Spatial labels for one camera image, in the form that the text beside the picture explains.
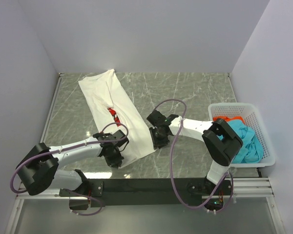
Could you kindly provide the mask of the white red-print t-shirt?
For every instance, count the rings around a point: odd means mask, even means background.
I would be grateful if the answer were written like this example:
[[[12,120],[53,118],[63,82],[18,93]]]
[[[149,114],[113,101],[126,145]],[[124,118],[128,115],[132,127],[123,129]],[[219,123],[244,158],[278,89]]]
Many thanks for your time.
[[[154,153],[149,128],[138,113],[133,102],[120,84],[115,71],[85,77],[79,81],[79,87],[86,99],[98,130],[116,122],[104,130],[114,133],[117,130],[129,130],[129,144],[121,152],[124,157],[121,168]]]

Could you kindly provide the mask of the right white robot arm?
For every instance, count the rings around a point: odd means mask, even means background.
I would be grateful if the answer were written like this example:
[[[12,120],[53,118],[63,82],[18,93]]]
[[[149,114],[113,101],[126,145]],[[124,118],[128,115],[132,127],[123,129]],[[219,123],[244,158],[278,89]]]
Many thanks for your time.
[[[166,117],[157,110],[146,119],[152,125],[149,131],[155,149],[167,146],[169,136],[179,135],[204,142],[213,159],[204,184],[205,190],[211,195],[221,190],[220,179],[243,146],[242,139],[224,119],[199,121],[176,114]]]

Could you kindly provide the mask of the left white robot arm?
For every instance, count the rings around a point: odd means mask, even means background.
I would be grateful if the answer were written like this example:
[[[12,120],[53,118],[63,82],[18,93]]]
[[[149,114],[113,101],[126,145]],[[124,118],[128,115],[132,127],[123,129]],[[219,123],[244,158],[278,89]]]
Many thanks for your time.
[[[124,157],[120,148],[129,143],[127,134],[118,130],[113,134],[97,133],[63,146],[39,143],[17,166],[17,175],[29,195],[38,195],[49,188],[69,189],[75,195],[87,192],[88,181],[81,170],[64,171],[68,164],[91,157],[104,157],[109,167],[119,168]]]

